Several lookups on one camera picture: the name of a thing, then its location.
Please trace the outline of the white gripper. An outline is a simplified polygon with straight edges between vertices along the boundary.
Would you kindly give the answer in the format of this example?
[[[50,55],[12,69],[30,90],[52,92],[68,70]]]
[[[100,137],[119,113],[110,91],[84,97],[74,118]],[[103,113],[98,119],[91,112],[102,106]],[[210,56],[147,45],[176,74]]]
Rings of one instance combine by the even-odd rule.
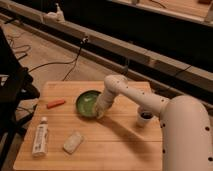
[[[114,99],[116,97],[116,94],[114,92],[111,92],[107,89],[105,89],[97,98],[96,102],[96,118],[100,119],[102,118],[107,109],[109,109],[112,104],[114,103]]]

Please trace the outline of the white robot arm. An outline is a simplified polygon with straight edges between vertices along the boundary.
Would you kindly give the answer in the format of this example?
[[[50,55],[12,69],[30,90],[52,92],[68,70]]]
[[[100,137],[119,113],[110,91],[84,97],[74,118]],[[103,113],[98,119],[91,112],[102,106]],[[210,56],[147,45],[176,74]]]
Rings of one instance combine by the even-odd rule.
[[[172,99],[131,87],[123,75],[109,75],[94,107],[98,118],[122,94],[160,120],[162,171],[212,171],[213,146],[210,119],[204,105],[194,97]]]

